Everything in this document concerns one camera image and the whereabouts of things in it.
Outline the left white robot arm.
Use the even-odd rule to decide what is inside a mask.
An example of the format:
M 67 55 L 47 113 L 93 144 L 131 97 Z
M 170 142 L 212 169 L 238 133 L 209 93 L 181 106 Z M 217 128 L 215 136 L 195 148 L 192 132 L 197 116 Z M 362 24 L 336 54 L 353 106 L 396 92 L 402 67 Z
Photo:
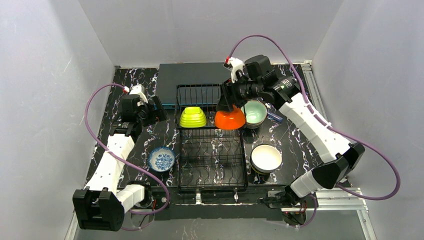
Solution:
M 166 119 L 167 113 L 158 96 L 147 99 L 142 93 L 133 93 L 122 97 L 118 114 L 111 123 L 107 149 L 95 173 L 72 196 L 81 229 L 116 232 L 122 227 L 125 214 L 144 201 L 146 185 L 134 181 L 117 190 L 119 178 L 142 129 Z

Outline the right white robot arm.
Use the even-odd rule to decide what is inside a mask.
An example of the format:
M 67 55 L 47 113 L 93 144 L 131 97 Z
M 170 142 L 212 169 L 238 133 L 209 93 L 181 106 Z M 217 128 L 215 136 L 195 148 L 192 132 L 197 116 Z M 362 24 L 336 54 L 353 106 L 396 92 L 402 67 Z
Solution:
M 294 202 L 318 190 L 332 189 L 356 167 L 365 152 L 364 146 L 331 131 L 331 124 L 322 120 L 303 96 L 296 78 L 276 73 L 269 58 L 262 54 L 246 62 L 228 57 L 223 65 L 231 74 L 220 85 L 217 111 L 231 112 L 251 99 L 261 98 L 295 124 L 322 160 L 319 166 L 285 187 L 285 200 Z

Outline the orange white bowl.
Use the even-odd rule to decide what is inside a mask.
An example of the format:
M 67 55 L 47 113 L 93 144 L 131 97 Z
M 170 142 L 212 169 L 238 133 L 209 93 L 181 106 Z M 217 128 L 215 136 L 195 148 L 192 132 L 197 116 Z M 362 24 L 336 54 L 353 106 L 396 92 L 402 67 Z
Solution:
M 217 111 L 214 117 L 215 126 L 222 130 L 237 130 L 246 124 L 245 114 L 240 108 L 232 105 L 233 111 Z

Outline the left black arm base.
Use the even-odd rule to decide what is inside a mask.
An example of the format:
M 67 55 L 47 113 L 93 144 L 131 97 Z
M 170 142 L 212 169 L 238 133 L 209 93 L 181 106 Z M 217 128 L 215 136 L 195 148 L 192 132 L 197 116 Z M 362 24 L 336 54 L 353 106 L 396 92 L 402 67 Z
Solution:
M 151 185 L 147 180 L 132 180 L 128 182 L 127 187 L 143 187 L 142 191 L 134 194 L 136 199 L 139 195 L 143 195 L 141 200 L 138 200 L 129 210 L 129 220 L 132 227 L 136 230 L 141 230 L 151 224 L 155 219 L 155 214 L 150 213 L 161 209 L 167 208 L 167 195 L 160 186 Z

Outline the green white bowl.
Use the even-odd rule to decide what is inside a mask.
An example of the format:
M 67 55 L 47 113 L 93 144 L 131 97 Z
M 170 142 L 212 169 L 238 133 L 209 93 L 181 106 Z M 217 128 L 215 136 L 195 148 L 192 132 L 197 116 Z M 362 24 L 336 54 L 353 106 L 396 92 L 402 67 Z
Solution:
M 198 106 L 186 107 L 183 110 L 179 120 L 179 125 L 183 128 L 201 128 L 206 124 L 206 114 Z

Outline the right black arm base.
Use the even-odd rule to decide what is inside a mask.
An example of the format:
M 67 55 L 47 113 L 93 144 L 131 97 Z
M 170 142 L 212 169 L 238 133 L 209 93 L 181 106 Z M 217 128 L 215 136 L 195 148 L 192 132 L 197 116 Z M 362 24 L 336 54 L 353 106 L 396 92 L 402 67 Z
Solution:
M 307 199 L 311 199 L 313 203 L 313 212 L 309 219 L 307 219 L 306 214 L 306 210 L 308 209 Z M 298 211 L 283 211 L 285 225 L 295 229 L 309 225 L 315 219 L 318 210 L 318 201 L 314 192 L 307 193 L 303 197 L 298 197 L 289 186 L 286 186 L 281 191 L 268 191 L 265 197 L 258 198 L 256 202 L 270 209 L 295 208 L 299 204 Z

